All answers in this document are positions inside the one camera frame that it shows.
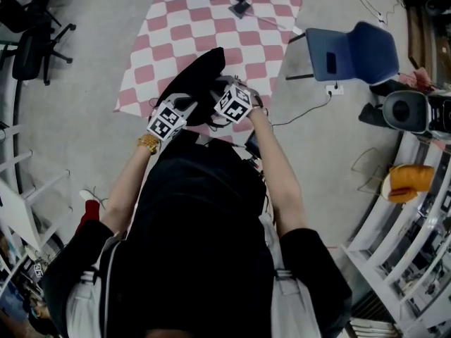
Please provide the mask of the white round backpack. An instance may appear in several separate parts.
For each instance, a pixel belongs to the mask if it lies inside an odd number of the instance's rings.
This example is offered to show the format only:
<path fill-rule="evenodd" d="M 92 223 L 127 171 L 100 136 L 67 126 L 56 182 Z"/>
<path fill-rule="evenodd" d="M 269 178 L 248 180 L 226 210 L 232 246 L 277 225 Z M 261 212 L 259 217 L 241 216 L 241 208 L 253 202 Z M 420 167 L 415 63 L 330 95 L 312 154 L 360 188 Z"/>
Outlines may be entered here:
<path fill-rule="evenodd" d="M 451 139 L 451 92 L 393 92 L 385 98 L 382 113 L 386 123 L 395 129 Z"/>

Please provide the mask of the person's right forearm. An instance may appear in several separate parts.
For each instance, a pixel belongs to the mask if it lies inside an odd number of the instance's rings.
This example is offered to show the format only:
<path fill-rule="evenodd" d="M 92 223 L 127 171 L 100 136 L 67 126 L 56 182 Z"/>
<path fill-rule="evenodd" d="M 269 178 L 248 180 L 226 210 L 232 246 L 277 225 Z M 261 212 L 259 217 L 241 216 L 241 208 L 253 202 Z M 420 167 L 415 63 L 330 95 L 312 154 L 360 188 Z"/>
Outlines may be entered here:
<path fill-rule="evenodd" d="M 273 217 L 279 236 L 307 226 L 302 191 L 264 111 L 253 108 L 248 118 L 254 126 Z"/>

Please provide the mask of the red cloth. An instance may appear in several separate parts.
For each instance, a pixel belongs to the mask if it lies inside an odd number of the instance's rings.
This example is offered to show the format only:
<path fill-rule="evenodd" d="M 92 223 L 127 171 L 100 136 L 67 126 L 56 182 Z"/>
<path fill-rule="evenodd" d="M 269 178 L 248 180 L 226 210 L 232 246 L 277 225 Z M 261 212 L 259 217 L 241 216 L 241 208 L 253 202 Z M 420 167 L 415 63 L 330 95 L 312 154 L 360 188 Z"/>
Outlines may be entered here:
<path fill-rule="evenodd" d="M 81 224 L 85 224 L 87 221 L 99 221 L 99 209 L 100 203 L 94 199 L 86 200 L 85 213 L 80 221 Z"/>

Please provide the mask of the pink cloth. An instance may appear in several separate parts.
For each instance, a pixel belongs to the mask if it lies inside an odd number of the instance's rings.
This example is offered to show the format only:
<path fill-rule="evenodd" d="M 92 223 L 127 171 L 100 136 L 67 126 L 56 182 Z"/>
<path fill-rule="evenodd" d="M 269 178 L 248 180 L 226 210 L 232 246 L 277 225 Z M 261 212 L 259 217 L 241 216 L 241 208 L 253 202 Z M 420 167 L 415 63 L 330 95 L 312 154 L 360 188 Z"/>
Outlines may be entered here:
<path fill-rule="evenodd" d="M 425 68 L 414 70 L 410 75 L 399 73 L 399 76 L 399 81 L 402 84 L 420 92 L 431 92 L 434 90 L 433 83 Z"/>

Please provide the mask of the thin pink rod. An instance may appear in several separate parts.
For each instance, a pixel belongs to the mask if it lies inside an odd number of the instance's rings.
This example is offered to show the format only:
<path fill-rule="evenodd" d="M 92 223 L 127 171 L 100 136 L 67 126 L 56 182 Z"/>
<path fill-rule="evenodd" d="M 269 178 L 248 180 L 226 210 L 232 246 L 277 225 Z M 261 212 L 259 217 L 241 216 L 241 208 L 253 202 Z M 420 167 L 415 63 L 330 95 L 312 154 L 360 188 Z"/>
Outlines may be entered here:
<path fill-rule="evenodd" d="M 278 23 L 275 22 L 275 21 L 269 20 L 268 18 L 262 18 L 262 17 L 259 17 L 259 16 L 257 16 L 257 15 L 254 15 L 254 14 L 252 14 L 252 13 L 248 13 L 247 15 L 248 15 L 248 16 L 251 16 L 251 17 L 253 17 L 253 18 L 256 18 L 258 21 L 265 22 L 265 23 L 267 23 L 267 24 L 269 24 L 269 25 L 272 25 L 272 26 L 275 26 L 275 27 L 277 27 L 277 28 L 280 28 L 280 29 L 283 29 L 283 30 L 286 30 L 286 29 L 287 29 L 285 26 L 283 26 L 283 25 L 281 25 L 281 24 L 278 24 Z"/>

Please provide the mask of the white shelving rack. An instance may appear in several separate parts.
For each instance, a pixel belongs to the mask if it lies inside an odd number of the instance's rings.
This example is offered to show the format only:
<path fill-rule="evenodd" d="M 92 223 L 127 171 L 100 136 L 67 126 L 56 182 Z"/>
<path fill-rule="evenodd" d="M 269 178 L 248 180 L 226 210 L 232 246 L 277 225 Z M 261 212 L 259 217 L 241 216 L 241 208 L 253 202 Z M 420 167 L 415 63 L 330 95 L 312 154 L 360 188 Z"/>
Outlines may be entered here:
<path fill-rule="evenodd" d="M 434 169 L 431 187 L 407 203 L 388 200 L 389 169 Z M 367 281 L 404 338 L 451 338 L 451 141 L 400 135 L 386 158 L 370 148 L 351 171 L 374 201 L 343 251 Z"/>

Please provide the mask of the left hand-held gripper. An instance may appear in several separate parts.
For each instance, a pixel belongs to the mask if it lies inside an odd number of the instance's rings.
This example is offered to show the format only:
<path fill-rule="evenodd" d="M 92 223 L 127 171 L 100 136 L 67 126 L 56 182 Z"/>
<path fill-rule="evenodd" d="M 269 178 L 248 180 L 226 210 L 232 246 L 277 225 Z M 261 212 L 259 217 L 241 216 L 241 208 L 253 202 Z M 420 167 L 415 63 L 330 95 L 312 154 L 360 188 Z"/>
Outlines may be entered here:
<path fill-rule="evenodd" d="M 187 126 L 187 119 L 196 107 L 197 102 L 190 95 L 171 94 L 152 112 L 148 133 L 165 142 Z"/>

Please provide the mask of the small black stand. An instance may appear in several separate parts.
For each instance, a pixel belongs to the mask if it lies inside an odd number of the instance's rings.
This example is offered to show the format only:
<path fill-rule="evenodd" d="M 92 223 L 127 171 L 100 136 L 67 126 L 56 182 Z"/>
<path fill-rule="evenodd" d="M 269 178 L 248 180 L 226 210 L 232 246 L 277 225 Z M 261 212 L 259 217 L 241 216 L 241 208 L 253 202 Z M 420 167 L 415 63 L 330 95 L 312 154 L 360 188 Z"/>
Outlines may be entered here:
<path fill-rule="evenodd" d="M 237 2 L 229 7 L 229 10 L 239 19 L 242 19 L 251 5 L 246 1 Z"/>

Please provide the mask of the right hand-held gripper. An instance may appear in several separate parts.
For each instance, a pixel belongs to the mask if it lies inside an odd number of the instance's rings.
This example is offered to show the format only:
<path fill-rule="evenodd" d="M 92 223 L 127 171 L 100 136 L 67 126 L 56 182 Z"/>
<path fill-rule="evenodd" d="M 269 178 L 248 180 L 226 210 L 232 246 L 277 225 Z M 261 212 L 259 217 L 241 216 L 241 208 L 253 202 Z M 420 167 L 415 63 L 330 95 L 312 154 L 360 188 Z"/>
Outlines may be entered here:
<path fill-rule="evenodd" d="M 253 108 L 262 108 L 259 93 L 249 88 L 237 76 L 218 77 L 211 90 L 216 101 L 216 113 L 232 123 L 241 123 Z"/>

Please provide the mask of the grey metal radiator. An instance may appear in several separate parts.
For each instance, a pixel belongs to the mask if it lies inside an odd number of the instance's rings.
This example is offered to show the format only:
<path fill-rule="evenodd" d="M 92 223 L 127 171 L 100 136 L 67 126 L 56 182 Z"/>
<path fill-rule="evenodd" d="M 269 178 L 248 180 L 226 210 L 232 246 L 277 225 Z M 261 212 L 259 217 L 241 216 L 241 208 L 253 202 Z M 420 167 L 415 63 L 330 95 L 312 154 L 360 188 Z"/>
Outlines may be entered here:
<path fill-rule="evenodd" d="M 352 306 L 345 331 L 349 338 L 402 338 L 393 317 L 373 291 Z"/>

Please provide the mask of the pink white checkered tablecloth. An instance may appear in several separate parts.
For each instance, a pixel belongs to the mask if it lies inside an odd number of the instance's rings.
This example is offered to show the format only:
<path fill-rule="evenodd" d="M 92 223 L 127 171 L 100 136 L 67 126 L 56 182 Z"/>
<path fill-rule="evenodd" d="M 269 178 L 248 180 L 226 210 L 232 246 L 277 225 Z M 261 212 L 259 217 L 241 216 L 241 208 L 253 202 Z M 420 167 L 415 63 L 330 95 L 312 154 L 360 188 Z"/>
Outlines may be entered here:
<path fill-rule="evenodd" d="M 235 0 L 153 0 L 135 40 L 115 110 L 147 119 L 157 98 L 184 68 L 203 53 L 222 47 L 223 74 L 238 76 L 265 106 L 282 66 L 302 0 L 249 0 L 239 19 Z M 252 13 L 285 26 L 283 30 Z"/>

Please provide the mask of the black cloth bag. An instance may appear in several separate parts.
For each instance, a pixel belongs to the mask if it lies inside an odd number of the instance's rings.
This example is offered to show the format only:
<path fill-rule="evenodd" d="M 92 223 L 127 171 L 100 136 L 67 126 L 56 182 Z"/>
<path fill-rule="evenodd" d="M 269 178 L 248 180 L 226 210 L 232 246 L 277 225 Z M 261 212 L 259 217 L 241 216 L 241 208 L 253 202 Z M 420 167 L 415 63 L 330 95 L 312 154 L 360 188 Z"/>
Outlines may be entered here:
<path fill-rule="evenodd" d="M 197 107 L 187 119 L 187 126 L 207 124 L 213 128 L 222 125 L 213 121 L 215 99 L 211 95 L 215 80 L 226 66 L 224 49 L 216 47 L 201 55 L 179 73 L 161 93 L 155 108 L 171 94 L 188 94 L 195 99 Z"/>

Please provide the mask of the person's left forearm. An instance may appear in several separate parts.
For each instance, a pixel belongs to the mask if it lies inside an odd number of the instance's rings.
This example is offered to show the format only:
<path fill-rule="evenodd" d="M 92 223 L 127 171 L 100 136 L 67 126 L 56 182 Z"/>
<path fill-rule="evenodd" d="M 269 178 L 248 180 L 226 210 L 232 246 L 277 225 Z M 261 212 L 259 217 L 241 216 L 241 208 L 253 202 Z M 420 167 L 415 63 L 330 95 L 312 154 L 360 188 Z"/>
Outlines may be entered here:
<path fill-rule="evenodd" d="M 139 145 L 113 185 L 101 222 L 114 234 L 126 231 L 131 223 L 152 150 Z"/>

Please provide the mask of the person's black clothing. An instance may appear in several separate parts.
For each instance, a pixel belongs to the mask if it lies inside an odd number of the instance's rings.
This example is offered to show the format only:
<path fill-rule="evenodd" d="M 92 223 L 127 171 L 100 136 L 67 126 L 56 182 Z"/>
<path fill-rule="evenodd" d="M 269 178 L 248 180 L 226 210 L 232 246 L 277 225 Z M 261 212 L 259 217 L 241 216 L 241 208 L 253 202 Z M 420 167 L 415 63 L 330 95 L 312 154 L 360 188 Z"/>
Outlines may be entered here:
<path fill-rule="evenodd" d="M 352 292 L 319 234 L 278 235 L 264 172 L 181 132 L 147 166 L 131 223 L 87 221 L 42 288 L 62 338 L 337 338 Z"/>

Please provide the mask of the white shelf unit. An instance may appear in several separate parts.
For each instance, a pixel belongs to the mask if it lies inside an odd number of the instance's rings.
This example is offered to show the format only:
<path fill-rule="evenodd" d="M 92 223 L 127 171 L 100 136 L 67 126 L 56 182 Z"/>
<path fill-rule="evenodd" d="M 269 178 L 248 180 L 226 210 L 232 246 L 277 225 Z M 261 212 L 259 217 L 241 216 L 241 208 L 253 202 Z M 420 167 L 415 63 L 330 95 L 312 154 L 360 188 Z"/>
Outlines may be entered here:
<path fill-rule="evenodd" d="M 13 125 L 0 131 L 0 141 L 2 141 L 6 153 L 6 160 L 0 163 L 0 174 L 3 172 L 14 173 L 17 164 L 32 157 L 31 150 L 19 155 L 14 153 L 13 138 L 22 130 L 22 125 Z M 70 171 L 64 170 L 41 187 L 33 187 L 23 193 L 18 191 L 17 179 L 14 179 L 13 184 L 9 184 L 0 177 L 0 229 L 19 258 L 25 255 L 27 247 L 42 251 L 49 239 L 70 222 L 73 216 L 71 207 L 59 217 L 48 220 L 48 223 L 39 232 L 32 211 L 34 204 L 58 183 L 69 177 Z"/>

